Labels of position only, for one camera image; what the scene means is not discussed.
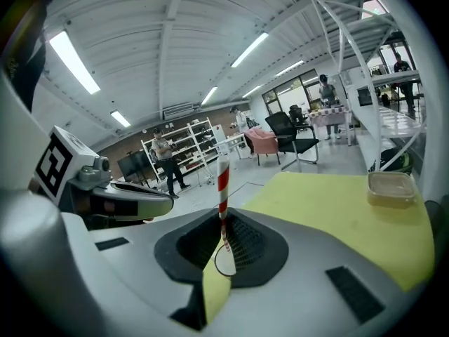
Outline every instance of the office chair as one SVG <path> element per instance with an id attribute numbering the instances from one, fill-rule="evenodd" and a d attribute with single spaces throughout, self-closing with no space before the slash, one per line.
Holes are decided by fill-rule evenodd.
<path id="1" fill-rule="evenodd" d="M 297 129 L 293 122 L 288 118 L 287 114 L 285 112 L 277 112 L 276 114 L 273 114 L 271 116 L 268 116 L 265 121 L 269 124 L 269 126 L 272 128 L 274 134 L 276 135 L 276 138 L 278 139 L 278 146 L 279 151 L 281 152 L 293 152 L 296 156 L 296 160 L 293 160 L 289 164 L 286 164 L 282 167 L 282 170 L 289 167 L 291 164 L 294 164 L 295 161 L 297 162 L 297 166 L 301 172 L 301 165 L 300 161 L 309 162 L 312 164 L 316 164 L 318 161 L 318 147 L 316 144 L 319 143 L 319 140 L 315 136 L 315 131 L 312 126 L 308 125 L 301 125 L 300 128 L 310 128 L 311 132 L 314 135 L 314 138 L 296 138 Z M 298 154 L 303 154 L 307 150 L 311 149 L 313 146 L 315 146 L 315 152 L 316 152 L 316 160 L 310 161 L 306 159 L 300 159 Z"/>
<path id="2" fill-rule="evenodd" d="M 290 119 L 295 126 L 303 125 L 305 123 L 305 118 L 304 116 L 302 116 L 301 107 L 298 107 L 297 105 L 291 105 L 288 114 L 290 115 Z"/>

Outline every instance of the black rubber pad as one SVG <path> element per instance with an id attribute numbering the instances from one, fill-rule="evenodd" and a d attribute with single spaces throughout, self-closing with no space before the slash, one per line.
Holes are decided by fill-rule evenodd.
<path id="1" fill-rule="evenodd" d="M 97 242 L 95 245 L 97 246 L 98 251 L 103 251 L 121 246 L 122 244 L 129 244 L 129 241 L 125 237 L 119 237 L 118 239 L 108 239 L 107 241 Z"/>
<path id="2" fill-rule="evenodd" d="M 326 274 L 361 324 L 383 311 L 383 304 L 369 292 L 347 267 L 333 268 L 327 270 Z"/>

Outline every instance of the monitor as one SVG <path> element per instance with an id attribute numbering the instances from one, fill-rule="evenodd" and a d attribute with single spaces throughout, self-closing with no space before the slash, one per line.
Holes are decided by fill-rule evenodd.
<path id="1" fill-rule="evenodd" d="M 119 165 L 124 178 L 151 166 L 145 151 L 138 151 L 130 154 L 129 156 L 118 160 L 117 164 Z"/>
<path id="2" fill-rule="evenodd" d="M 358 103 L 360 106 L 368 106 L 372 105 L 373 101 L 371 100 L 371 94 L 367 87 L 360 88 L 357 90 L 358 93 Z"/>

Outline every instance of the ceiling light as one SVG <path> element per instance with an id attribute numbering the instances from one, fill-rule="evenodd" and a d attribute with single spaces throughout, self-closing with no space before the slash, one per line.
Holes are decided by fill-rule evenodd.
<path id="1" fill-rule="evenodd" d="M 202 105 L 204 105 L 206 102 L 208 102 L 209 98 L 212 96 L 212 94 L 215 92 L 215 90 L 217 90 L 217 88 L 218 88 L 218 86 L 214 86 L 211 88 L 211 90 L 209 91 L 209 93 L 206 95 L 203 102 L 201 103 Z"/>
<path id="2" fill-rule="evenodd" d="M 231 65 L 232 67 L 239 66 L 240 62 L 243 61 L 246 56 L 250 54 L 251 51 L 253 51 L 255 48 L 257 48 L 257 45 L 259 45 L 262 41 L 264 41 L 268 37 L 268 34 L 266 32 L 261 33 L 261 35 L 254 40 L 254 42 L 239 56 L 237 60 L 234 61 L 234 63 Z"/>
<path id="3" fill-rule="evenodd" d="M 131 126 L 131 124 L 128 121 L 126 121 L 126 119 L 122 116 L 122 114 L 118 110 L 111 112 L 111 116 L 114 117 L 123 126 L 125 127 Z"/>
<path id="4" fill-rule="evenodd" d="M 311 79 L 308 79 L 308 80 L 306 80 L 306 81 L 303 81 L 302 84 L 303 84 L 303 85 L 304 85 L 304 84 L 307 84 L 308 82 L 313 81 L 313 80 L 316 80 L 316 79 L 318 79 L 318 77 L 312 77 Z"/>
<path id="5" fill-rule="evenodd" d="M 62 62 L 70 72 L 78 79 L 81 85 L 92 95 L 100 90 L 97 83 L 88 73 L 83 62 L 79 58 L 65 31 L 59 33 L 50 40 L 50 45 L 55 49 Z"/>
<path id="6" fill-rule="evenodd" d="M 298 65 L 301 65 L 303 63 L 304 63 L 304 61 L 300 60 L 300 61 L 296 62 L 295 64 L 287 67 L 286 69 L 282 70 L 281 72 L 278 72 L 276 74 L 276 76 L 281 76 L 284 72 L 287 72 L 288 70 L 291 70 L 292 68 L 297 67 Z"/>
<path id="7" fill-rule="evenodd" d="M 278 93 L 278 96 L 279 96 L 279 95 L 282 95 L 283 93 L 286 93 L 287 91 L 290 91 L 291 89 L 292 89 L 292 88 L 289 87 L 289 88 L 287 88 L 287 90 L 281 91 L 280 93 Z"/>
<path id="8" fill-rule="evenodd" d="M 245 98 L 246 96 L 250 95 L 254 91 L 256 91 L 259 87 L 262 87 L 262 85 L 256 86 L 253 90 L 247 92 L 245 95 L 242 96 L 242 98 Z"/>

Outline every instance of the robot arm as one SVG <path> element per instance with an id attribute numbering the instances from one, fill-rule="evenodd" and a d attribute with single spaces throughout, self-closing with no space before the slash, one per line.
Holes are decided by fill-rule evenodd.
<path id="1" fill-rule="evenodd" d="M 50 140 L 34 177 L 62 212 L 79 214 L 98 226 L 92 218 L 146 220 L 172 209 L 173 199 L 167 194 L 112 180 L 109 160 L 71 133 L 55 126 Z"/>

